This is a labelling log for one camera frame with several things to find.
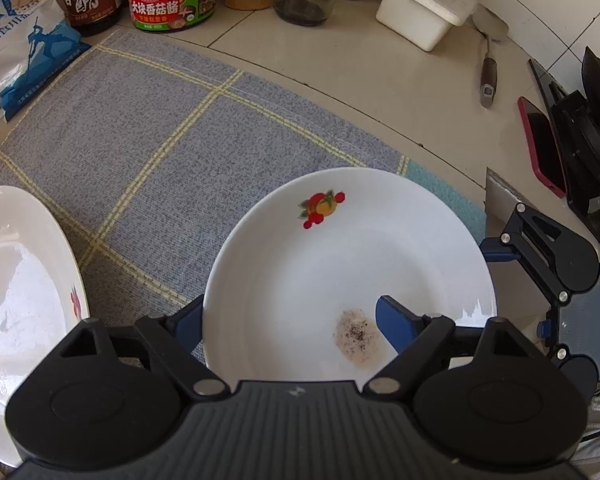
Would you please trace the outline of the white plate with fruit print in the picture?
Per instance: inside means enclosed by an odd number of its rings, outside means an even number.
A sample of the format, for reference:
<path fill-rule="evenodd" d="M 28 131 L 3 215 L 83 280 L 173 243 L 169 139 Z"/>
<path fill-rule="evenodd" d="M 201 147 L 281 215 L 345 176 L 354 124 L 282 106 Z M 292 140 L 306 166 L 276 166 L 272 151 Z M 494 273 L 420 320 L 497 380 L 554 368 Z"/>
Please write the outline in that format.
<path fill-rule="evenodd" d="M 461 326 L 498 310 L 475 237 L 434 193 L 368 168 L 293 180 L 240 219 L 213 263 L 208 367 L 230 385 L 367 382 L 394 357 L 375 323 L 386 295 Z"/>

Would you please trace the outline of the red cased smartphone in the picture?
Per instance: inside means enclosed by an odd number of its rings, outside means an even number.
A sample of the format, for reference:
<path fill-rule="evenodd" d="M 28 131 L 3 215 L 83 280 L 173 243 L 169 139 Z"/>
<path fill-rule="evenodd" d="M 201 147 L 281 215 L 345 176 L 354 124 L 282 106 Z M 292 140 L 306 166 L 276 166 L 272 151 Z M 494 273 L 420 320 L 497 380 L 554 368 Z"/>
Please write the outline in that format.
<path fill-rule="evenodd" d="M 524 96 L 517 100 L 535 177 L 559 198 L 566 197 L 562 162 L 550 120 Z"/>

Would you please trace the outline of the grey checked table mat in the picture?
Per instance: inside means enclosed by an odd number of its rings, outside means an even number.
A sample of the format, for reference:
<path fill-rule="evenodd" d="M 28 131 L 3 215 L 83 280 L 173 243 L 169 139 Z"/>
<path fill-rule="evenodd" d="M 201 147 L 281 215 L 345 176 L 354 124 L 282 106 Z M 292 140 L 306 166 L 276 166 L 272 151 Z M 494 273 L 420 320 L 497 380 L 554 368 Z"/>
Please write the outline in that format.
<path fill-rule="evenodd" d="M 0 185 L 52 212 L 92 315 L 110 326 L 184 307 L 258 200 L 337 167 L 400 174 L 475 238 L 486 232 L 482 207 L 410 153 L 277 84 L 140 32 L 87 50 L 0 144 Z"/>

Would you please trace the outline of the white plastic lidded box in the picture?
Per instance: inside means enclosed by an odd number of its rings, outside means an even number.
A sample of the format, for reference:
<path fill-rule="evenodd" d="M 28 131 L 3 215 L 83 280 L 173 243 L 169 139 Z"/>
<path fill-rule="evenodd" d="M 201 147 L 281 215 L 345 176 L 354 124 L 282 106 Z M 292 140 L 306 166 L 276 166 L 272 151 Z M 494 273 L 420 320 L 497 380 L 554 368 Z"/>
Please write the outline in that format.
<path fill-rule="evenodd" d="M 430 52 L 452 27 L 473 14 L 477 0 L 381 0 L 376 20 Z"/>

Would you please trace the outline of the blue white salt bag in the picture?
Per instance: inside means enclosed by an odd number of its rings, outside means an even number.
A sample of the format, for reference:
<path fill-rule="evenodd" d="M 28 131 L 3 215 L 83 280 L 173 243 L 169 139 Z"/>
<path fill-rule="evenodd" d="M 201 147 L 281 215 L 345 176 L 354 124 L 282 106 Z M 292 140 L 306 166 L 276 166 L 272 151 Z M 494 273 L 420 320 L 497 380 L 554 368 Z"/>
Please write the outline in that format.
<path fill-rule="evenodd" d="M 21 8 L 0 0 L 0 120 L 11 120 L 89 48 L 56 0 L 34 0 Z"/>

